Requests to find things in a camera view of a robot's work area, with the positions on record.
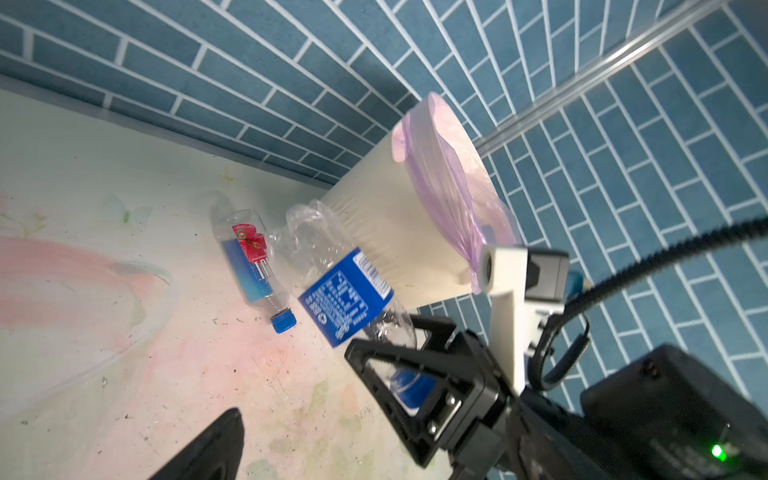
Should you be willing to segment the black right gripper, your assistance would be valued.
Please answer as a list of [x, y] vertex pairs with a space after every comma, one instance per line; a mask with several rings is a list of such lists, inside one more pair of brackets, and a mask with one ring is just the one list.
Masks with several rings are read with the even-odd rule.
[[458, 479], [510, 474], [506, 421], [516, 395], [490, 350], [446, 317], [417, 315], [413, 325], [423, 346], [357, 339], [345, 359], [418, 466], [443, 451]]

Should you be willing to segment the blue label water bottle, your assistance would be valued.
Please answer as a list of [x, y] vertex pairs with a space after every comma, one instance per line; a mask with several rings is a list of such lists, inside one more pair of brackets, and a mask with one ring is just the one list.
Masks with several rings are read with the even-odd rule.
[[327, 205], [312, 200], [291, 207], [267, 244], [278, 280], [339, 355], [353, 339], [418, 346], [395, 290]]

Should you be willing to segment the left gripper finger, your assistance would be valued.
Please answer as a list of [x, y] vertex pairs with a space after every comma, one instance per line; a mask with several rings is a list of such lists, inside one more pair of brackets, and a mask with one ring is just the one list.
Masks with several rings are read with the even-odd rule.
[[237, 477], [244, 450], [241, 411], [226, 410], [160, 468], [150, 480], [232, 480]]

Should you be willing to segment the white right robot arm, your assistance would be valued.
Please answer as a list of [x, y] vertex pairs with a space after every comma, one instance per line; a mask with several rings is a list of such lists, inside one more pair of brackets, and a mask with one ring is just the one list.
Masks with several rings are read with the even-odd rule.
[[345, 357], [419, 466], [455, 479], [763, 479], [767, 420], [686, 352], [662, 345], [586, 389], [572, 413], [514, 393], [490, 350], [418, 316], [419, 349], [355, 339]]

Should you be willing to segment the blue red label bottle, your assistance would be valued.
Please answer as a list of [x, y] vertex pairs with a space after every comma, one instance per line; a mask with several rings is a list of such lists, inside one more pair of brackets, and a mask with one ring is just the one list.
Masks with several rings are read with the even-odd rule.
[[297, 325], [289, 294], [270, 265], [266, 228], [251, 209], [211, 209], [212, 229], [245, 302], [266, 319], [277, 334]]

